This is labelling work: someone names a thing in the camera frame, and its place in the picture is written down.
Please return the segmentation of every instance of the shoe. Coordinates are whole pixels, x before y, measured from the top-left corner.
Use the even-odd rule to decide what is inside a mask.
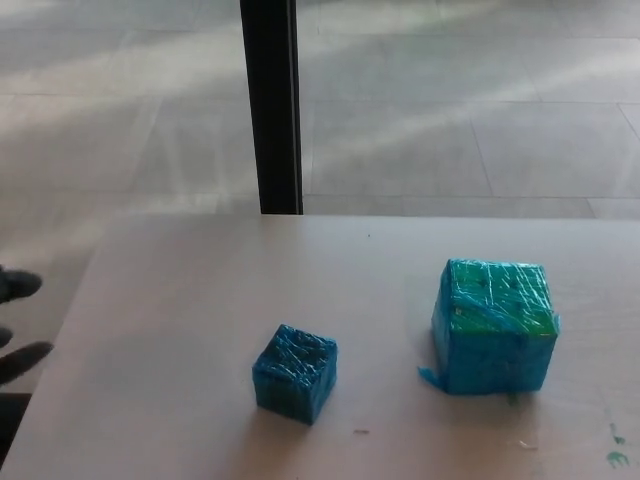
[[[0,303],[30,297],[42,287],[42,278],[24,270],[5,270],[0,266]]]
[[[6,347],[13,338],[13,332],[5,327],[0,327],[0,348]]]
[[[0,385],[5,385],[35,367],[53,350],[48,342],[33,342],[0,357]]]

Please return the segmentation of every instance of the floor tile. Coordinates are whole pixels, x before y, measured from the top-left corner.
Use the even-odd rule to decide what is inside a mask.
[[[0,188],[125,190],[156,111],[145,100],[18,96],[0,115]]]
[[[260,200],[258,195],[221,195],[217,212],[230,215],[259,215]]]
[[[81,28],[192,30],[200,0],[78,0]]]
[[[220,204],[216,194],[132,194],[127,213],[216,213]]]
[[[299,35],[318,33],[319,10],[318,0],[296,1],[296,23]],[[196,29],[242,34],[240,2],[238,0],[201,0]]]
[[[302,191],[311,193],[313,169],[313,125],[315,123],[315,105],[313,102],[300,104],[300,143],[302,148]]]
[[[620,110],[640,138],[640,105],[620,105]]]
[[[123,33],[0,32],[0,93],[96,95]]]
[[[246,98],[244,44],[238,34],[133,32],[114,56],[106,93]]]
[[[24,211],[0,246],[0,257],[42,275],[81,274],[109,223],[129,206],[122,194],[18,193],[11,198],[21,201]]]
[[[390,41],[383,36],[299,35],[300,96],[313,100],[383,100]]]
[[[578,198],[405,197],[404,213],[416,217],[593,218]]]
[[[549,0],[438,0],[443,30],[472,36],[568,36]]]
[[[640,37],[636,0],[552,0],[576,37]]]
[[[165,101],[142,153],[136,192],[257,192],[247,102]]]
[[[201,0],[195,22],[198,30],[242,33],[238,0]]]
[[[596,218],[640,220],[640,200],[628,198],[590,198]]]
[[[77,0],[2,0],[0,30],[70,27],[76,4]]]
[[[441,21],[435,0],[324,1],[321,34],[437,34]]]
[[[434,102],[538,99],[510,40],[406,36],[389,44],[386,98]]]
[[[0,195],[0,245],[6,245],[15,234],[27,205],[28,202],[23,197]]]
[[[305,195],[305,215],[386,215],[404,213],[401,197]]]
[[[314,194],[490,195],[464,110],[446,104],[316,105]]]
[[[616,105],[487,108],[473,124],[495,195],[640,196],[640,141]]]
[[[637,39],[532,39],[520,51],[544,101],[640,102]]]

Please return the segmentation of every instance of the foot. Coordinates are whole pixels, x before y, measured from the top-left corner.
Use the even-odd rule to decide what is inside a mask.
[[[24,270],[4,270],[0,266],[0,303],[30,297],[42,286],[42,279]]]

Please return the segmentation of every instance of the blue cube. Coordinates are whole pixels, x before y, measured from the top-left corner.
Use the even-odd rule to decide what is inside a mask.
[[[258,406],[312,425],[336,383],[338,346],[280,325],[253,365]]]
[[[539,390],[559,334],[544,269],[528,264],[449,260],[432,323],[454,395]]]

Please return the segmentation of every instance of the white table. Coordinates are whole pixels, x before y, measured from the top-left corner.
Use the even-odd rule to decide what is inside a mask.
[[[564,331],[538,395],[418,377],[449,257],[547,267]],[[310,429],[255,407],[281,322],[340,348]],[[112,229],[0,478],[637,480],[638,462],[640,224],[178,215]]]

